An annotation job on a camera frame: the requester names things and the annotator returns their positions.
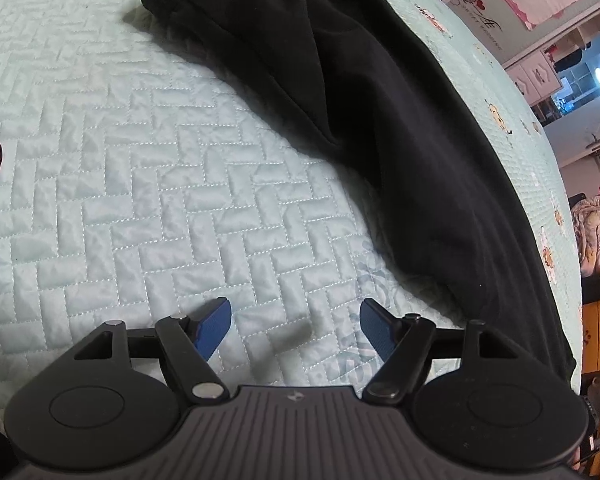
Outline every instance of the herringbone quilted pattern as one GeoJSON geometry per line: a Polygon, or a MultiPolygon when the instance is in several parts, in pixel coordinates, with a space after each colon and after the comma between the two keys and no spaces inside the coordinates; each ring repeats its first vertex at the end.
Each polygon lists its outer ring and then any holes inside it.
{"type": "Polygon", "coordinates": [[[361,386],[379,365],[365,296],[451,326],[444,292],[386,270],[366,185],[293,148],[192,48],[138,0],[0,0],[0,413],[104,320],[217,296],[229,386],[361,386]]]}

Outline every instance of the mattress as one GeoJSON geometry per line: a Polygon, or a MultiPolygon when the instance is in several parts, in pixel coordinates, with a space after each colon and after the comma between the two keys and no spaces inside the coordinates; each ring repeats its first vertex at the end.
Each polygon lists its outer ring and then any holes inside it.
{"type": "MultiPolygon", "coordinates": [[[[388,1],[506,168],[579,363],[578,258],[542,129],[442,2],[388,1]]],[[[378,211],[359,176],[299,144],[139,0],[0,0],[0,428],[13,393],[104,320],[147,327],[218,296],[234,316],[210,364],[230,388],[359,391],[381,365],[363,298],[464,323],[444,287],[397,272],[378,211]]]]}

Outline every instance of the white cabinet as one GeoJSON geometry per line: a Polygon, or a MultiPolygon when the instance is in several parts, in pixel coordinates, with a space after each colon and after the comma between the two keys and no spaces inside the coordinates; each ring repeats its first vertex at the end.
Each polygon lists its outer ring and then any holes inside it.
{"type": "Polygon", "coordinates": [[[512,65],[507,73],[530,106],[562,88],[554,67],[540,51],[512,65]]]}

